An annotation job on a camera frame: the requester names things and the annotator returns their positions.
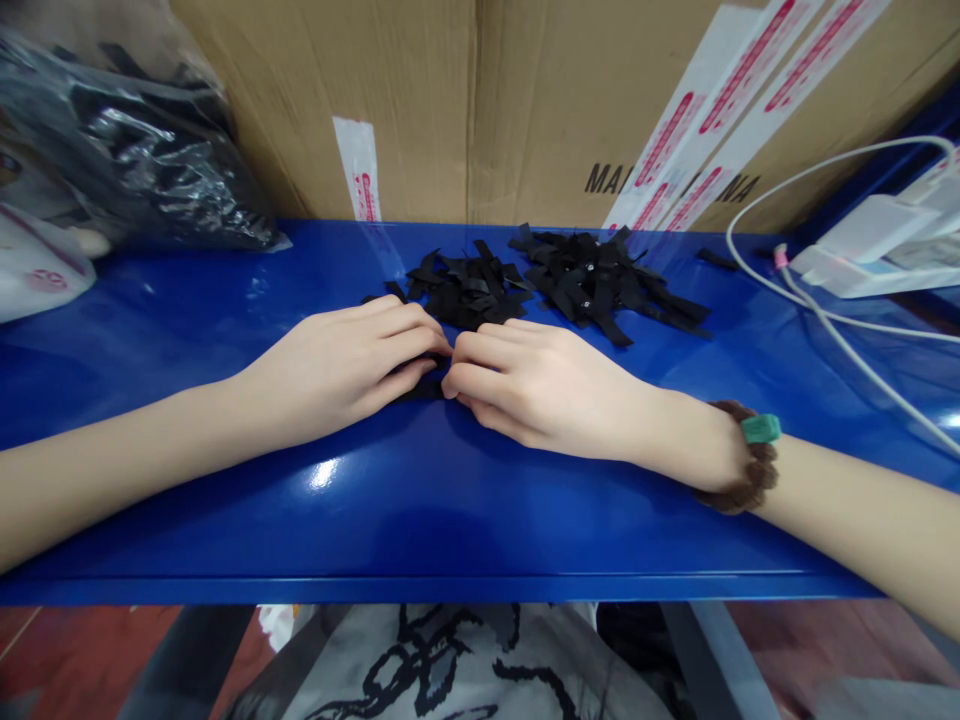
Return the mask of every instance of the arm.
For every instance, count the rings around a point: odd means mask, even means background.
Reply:
[[[638,380],[566,330],[484,325],[460,335],[453,359],[445,395],[529,447],[632,462],[711,492],[748,462],[729,415]],[[780,479],[756,514],[960,640],[960,497],[796,438],[777,450]]]
[[[419,305],[387,296],[314,315],[233,378],[0,453],[0,572],[167,488],[351,425],[451,352]]]

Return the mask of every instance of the white bag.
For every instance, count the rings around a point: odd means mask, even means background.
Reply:
[[[0,323],[66,305],[96,279],[70,233],[0,203]]]

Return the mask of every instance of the white cable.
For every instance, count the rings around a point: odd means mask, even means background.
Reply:
[[[843,315],[836,315],[835,313],[827,312],[814,300],[806,291],[801,290],[797,287],[797,284],[793,281],[793,277],[790,275],[790,270],[787,267],[782,268],[781,273],[783,275],[783,281],[787,284],[787,287],[790,288],[793,292],[784,290],[779,285],[770,282],[765,277],[761,276],[759,273],[754,272],[753,268],[747,265],[744,262],[743,258],[740,256],[740,253],[737,252],[737,248],[733,244],[733,229],[736,227],[736,224],[740,221],[744,215],[746,215],[750,210],[756,207],[758,204],[766,200],[768,197],[774,193],[782,190],[791,183],[796,182],[800,178],[806,177],[811,173],[820,170],[827,165],[831,165],[835,162],[840,162],[841,160],[846,160],[847,158],[854,157],[856,155],[861,155],[866,152],[873,152],[875,150],[883,150],[885,148],[897,147],[899,145],[912,145],[914,143],[930,143],[932,145],[939,146],[947,156],[947,163],[944,166],[943,170],[931,180],[932,185],[936,185],[942,178],[950,175],[954,172],[956,165],[956,147],[949,140],[938,137],[936,135],[917,135],[914,137],[899,138],[897,140],[890,140],[887,142],[876,143],[875,145],[868,145],[866,147],[858,148],[856,150],[851,150],[850,152],[842,153],[835,157],[824,160],[821,163],[814,165],[813,167],[807,168],[801,173],[794,175],[787,180],[784,180],[779,185],[774,186],[767,192],[760,195],[753,202],[749,203],[743,210],[741,210],[737,215],[730,221],[730,224],[727,226],[727,248],[730,250],[730,254],[733,256],[733,259],[737,261],[737,264],[740,268],[747,273],[754,280],[764,285],[765,287],[773,290],[778,295],[782,295],[791,302],[800,305],[801,307],[808,308],[816,316],[817,319],[823,324],[823,327],[827,330],[830,336],[837,342],[840,346],[840,349],[843,350],[847,356],[854,362],[854,364],[860,368],[861,372],[867,376],[867,378],[873,382],[878,388],[880,388],[886,395],[893,400],[898,406],[900,406],[910,417],[923,425],[927,430],[929,430],[940,442],[947,446],[951,452],[955,455],[960,456],[960,444],[952,440],[946,433],[944,433],[940,428],[938,428],[932,420],[927,416],[917,410],[913,405],[911,405],[900,393],[894,390],[882,377],[880,377],[876,371],[870,367],[866,361],[860,357],[856,350],[854,350],[850,343],[844,339],[843,335],[837,330],[833,322],[844,322],[848,325],[854,325],[856,327],[867,328],[870,330],[878,330],[880,332],[893,333],[895,335],[908,335],[910,337],[921,337],[927,338],[930,340],[943,340],[946,342],[955,342],[960,343],[960,338],[953,335],[942,335],[940,333],[931,333],[923,332],[921,330],[909,330],[907,328],[897,328],[890,327],[889,325],[877,325],[876,323],[868,323],[862,320],[854,320],[853,318],[844,317]],[[781,245],[778,250],[785,250],[785,246]]]
[[[770,282],[765,277],[755,272],[753,268],[751,268],[749,265],[747,265],[746,262],[744,262],[744,259],[740,257],[740,253],[737,252],[737,248],[733,244],[734,227],[736,227],[737,223],[740,222],[740,219],[744,215],[746,215],[748,212],[750,212],[753,208],[755,208],[761,202],[766,200],[768,197],[770,197],[776,192],[779,192],[780,190],[796,182],[797,180],[804,178],[807,175],[810,175],[811,173],[815,173],[817,170],[820,170],[821,168],[824,168],[827,165],[831,165],[835,162],[840,162],[841,160],[846,160],[847,158],[851,158],[856,155],[862,155],[863,153],[873,152],[875,150],[884,150],[890,147],[897,147],[898,145],[913,145],[916,143],[930,143],[932,145],[938,145],[947,155],[946,166],[943,168],[943,171],[935,179],[931,180],[931,183],[935,184],[939,182],[941,178],[946,177],[950,173],[954,172],[954,167],[956,163],[954,153],[956,151],[956,148],[954,147],[953,143],[951,143],[949,140],[946,140],[942,137],[938,137],[936,135],[916,135],[914,137],[899,138],[898,140],[889,140],[887,142],[877,143],[875,145],[867,145],[866,147],[857,148],[856,150],[851,150],[850,152],[845,152],[835,157],[829,158],[828,160],[824,160],[821,163],[817,163],[811,168],[807,168],[801,173],[797,173],[792,178],[788,178],[787,180],[784,180],[779,185],[776,185],[770,188],[765,193],[763,193],[760,197],[756,198],[753,202],[749,203],[745,208],[743,208],[743,210],[741,210],[736,214],[736,216],[733,218],[733,220],[730,221],[730,224],[727,226],[727,248],[730,250],[730,254],[733,256],[733,259],[737,261],[737,264],[745,273],[747,273],[747,275],[752,277],[758,283],[766,286],[768,289],[772,290],[773,292],[779,295],[782,295],[783,297],[787,298],[787,300],[790,300],[791,302],[795,302],[797,305],[806,306],[806,303],[798,295],[791,293],[787,290],[784,290],[782,287],[780,287],[776,283]],[[924,332],[923,330],[910,330],[908,328],[890,327],[889,325],[878,325],[876,323],[864,322],[863,320],[854,320],[853,318],[844,317],[843,315],[836,315],[832,312],[827,312],[826,310],[822,310],[822,312],[826,317],[830,318],[835,322],[843,322],[843,323],[847,323],[848,325],[855,325],[856,327],[867,328],[868,330],[878,330],[880,332],[893,333],[894,335],[908,335],[910,337],[927,338],[928,340],[943,340],[944,342],[960,343],[960,337],[955,337],[953,335],[942,335],[941,333]]]
[[[956,455],[960,455],[960,444],[954,442],[945,432],[943,432],[943,430],[934,425],[932,420],[907,402],[907,400],[904,399],[900,393],[890,387],[886,380],[880,377],[876,371],[870,367],[862,357],[860,357],[856,350],[850,347],[850,343],[846,341],[834,324],[830,322],[830,318],[827,317],[826,311],[824,311],[824,309],[817,304],[817,301],[810,297],[806,291],[797,287],[797,284],[793,281],[793,277],[790,275],[790,269],[784,267],[780,270],[780,272],[783,275],[783,281],[787,284],[787,286],[793,290],[793,292],[803,298],[807,304],[807,307],[810,308],[813,311],[813,314],[817,316],[817,319],[823,323],[823,327],[826,328],[828,333],[830,333],[830,336],[837,341],[837,345],[840,346],[840,349],[843,350],[851,360],[853,360],[854,364],[860,368],[863,374],[873,381],[874,385],[883,390],[883,392],[885,392],[891,400],[903,408],[903,410],[910,415],[910,417],[933,433],[933,435],[936,436],[940,442],[950,448],[950,450],[952,450]]]

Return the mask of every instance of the floor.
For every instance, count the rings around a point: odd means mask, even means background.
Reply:
[[[179,607],[0,609],[0,717],[112,720]],[[211,718],[273,651],[254,614]]]
[[[728,603],[784,720],[838,677],[960,689],[960,674],[890,600]],[[112,720],[179,607],[0,608],[0,717]],[[211,718],[273,657],[256,614]]]

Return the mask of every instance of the beaded bracelet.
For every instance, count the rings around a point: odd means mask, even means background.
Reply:
[[[780,420],[776,415],[758,415],[736,400],[720,400],[710,403],[715,408],[733,416],[743,429],[747,448],[753,457],[746,466],[746,478],[722,493],[695,490],[700,502],[724,515],[739,515],[763,505],[767,490],[777,484],[777,469],[773,461],[777,451],[771,443],[780,438]]]

